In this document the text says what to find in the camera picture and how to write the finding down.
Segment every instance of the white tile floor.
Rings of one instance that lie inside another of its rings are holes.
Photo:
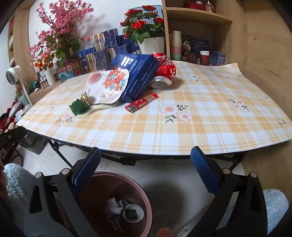
[[[44,175],[53,175],[68,167],[49,145],[40,155],[23,147],[18,147],[18,151],[24,157],[23,167],[32,174],[41,171]],[[87,155],[84,151],[67,146],[61,147],[60,151],[71,164]],[[232,163],[218,161],[218,164],[224,168]],[[190,160],[146,160],[138,161],[135,166],[125,166],[102,159],[98,168],[124,173],[144,188],[154,214],[150,236],[154,236],[162,227],[169,227],[175,236],[213,199]],[[244,175],[241,164],[233,172]]]

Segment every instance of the screw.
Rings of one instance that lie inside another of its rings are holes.
[[[38,179],[42,176],[43,174],[41,172],[36,173],[34,176]]]
[[[228,174],[231,173],[230,169],[228,169],[228,168],[224,168],[222,171],[223,171],[223,173],[226,174],[226,175],[228,175]]]
[[[70,170],[68,168],[65,168],[62,170],[62,174],[66,175],[69,174]]]
[[[256,178],[258,175],[255,172],[251,172],[251,177]]]

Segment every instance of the white fan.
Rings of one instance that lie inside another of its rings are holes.
[[[11,85],[14,85],[18,80],[22,86],[22,89],[24,91],[24,94],[26,95],[26,98],[28,99],[29,103],[31,104],[31,106],[33,106],[29,96],[28,96],[28,93],[25,89],[25,86],[24,86],[24,83],[23,83],[23,80],[21,78],[21,73],[20,73],[20,66],[19,65],[16,65],[15,67],[10,67],[7,72],[6,72],[6,78],[7,78],[7,81],[11,84]]]

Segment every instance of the checkered tablecloth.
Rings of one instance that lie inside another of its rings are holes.
[[[236,63],[174,63],[173,85],[154,90],[159,98],[135,113],[121,104],[75,117],[68,105],[80,98],[87,74],[48,93],[18,125],[78,145],[151,155],[188,155],[194,146],[205,154],[232,153],[292,139],[288,116]]]

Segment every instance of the white wall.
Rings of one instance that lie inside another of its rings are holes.
[[[58,0],[36,0],[29,12],[29,41],[30,45],[38,43],[36,32],[43,29],[48,30],[49,26],[41,22],[38,18],[36,9],[40,3],[44,3],[44,8],[48,10],[51,2]],[[79,35],[86,34],[89,37],[96,33],[100,33],[109,29],[117,28],[119,35],[122,34],[120,22],[124,21],[124,13],[130,8],[141,7],[142,5],[161,5],[161,0],[83,0],[83,2],[91,3],[94,11],[84,16],[80,22]],[[94,47],[93,40],[90,42],[82,42],[81,50]]]
[[[7,37],[8,24],[0,34],[0,116],[11,107],[16,91],[15,86],[9,84],[5,76],[9,68]]]

